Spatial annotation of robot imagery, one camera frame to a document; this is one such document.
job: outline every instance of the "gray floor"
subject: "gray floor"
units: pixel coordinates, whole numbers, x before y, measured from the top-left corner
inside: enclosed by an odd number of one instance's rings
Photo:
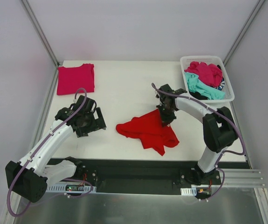
[[[43,199],[52,196],[46,193]],[[58,196],[31,207],[15,224],[262,224],[253,189],[222,189],[207,202],[194,197],[91,194]]]

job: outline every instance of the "red cloth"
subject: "red cloth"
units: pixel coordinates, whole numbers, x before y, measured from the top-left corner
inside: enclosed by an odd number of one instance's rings
[[[205,62],[191,62],[185,71],[197,74],[200,81],[211,87],[218,87],[223,78],[221,69],[215,64],[207,65]]]
[[[127,138],[140,139],[144,149],[153,148],[160,155],[165,154],[164,146],[172,148],[179,144],[172,128],[162,127],[158,109],[142,117],[134,117],[127,123],[116,125],[116,130]]]
[[[74,94],[81,87],[87,92],[94,92],[95,74],[93,68],[93,64],[83,64],[74,68],[59,67],[57,94]]]

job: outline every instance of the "pile of clothes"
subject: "pile of clothes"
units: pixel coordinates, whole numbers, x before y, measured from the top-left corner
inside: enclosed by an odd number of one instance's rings
[[[196,99],[224,99],[225,81],[219,65],[205,62],[191,62],[185,70],[186,81],[190,94]]]

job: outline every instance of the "metal frame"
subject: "metal frame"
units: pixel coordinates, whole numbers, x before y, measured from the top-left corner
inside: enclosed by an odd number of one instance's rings
[[[251,14],[249,15],[247,21],[245,22],[244,26],[242,27],[241,31],[239,32],[237,38],[235,39],[233,45],[231,46],[228,54],[226,55],[224,59],[224,64],[226,65],[230,58],[232,57],[233,53],[238,48],[240,42],[242,41],[243,37],[245,36],[246,32],[248,31],[249,27],[257,17],[257,14],[260,12],[262,6],[266,0],[258,0],[254,9],[252,10]],[[28,2],[28,0],[21,0],[21,3],[29,16],[30,21],[32,22],[39,38],[41,39],[42,44],[44,45],[46,51],[48,52],[53,64],[58,67],[60,66],[60,62],[58,62],[47,38],[44,35],[44,32]],[[41,137],[44,125],[48,116],[48,112],[51,106],[53,94],[55,92],[56,87],[56,81],[57,81],[57,75],[56,72],[54,74],[51,86],[48,91],[48,95],[45,100],[44,109],[42,111],[42,114],[40,116],[41,120],[36,132],[36,135],[34,137],[33,144],[34,145]],[[264,179],[261,176],[261,172],[259,170],[253,170],[253,169],[225,169],[226,179],[225,179],[225,185],[224,187],[235,187],[235,188],[254,188],[257,196],[257,201],[260,207],[261,214],[263,216],[263,221],[268,224],[268,193],[265,188]],[[12,202],[14,202],[14,207],[17,208],[18,202],[20,200],[20,196],[17,194],[13,194],[12,196]],[[1,219],[4,223],[11,223],[14,221],[14,219],[7,213],[5,213],[5,217]]]

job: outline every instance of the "teal cloth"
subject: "teal cloth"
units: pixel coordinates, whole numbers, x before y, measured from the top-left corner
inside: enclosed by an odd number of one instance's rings
[[[190,73],[185,72],[186,75],[186,81],[188,83],[189,91],[191,92],[198,92],[202,96],[207,97],[208,99],[224,99],[225,93],[221,90],[217,90],[213,87],[210,87],[208,85],[205,85],[203,82],[199,80],[199,76]]]

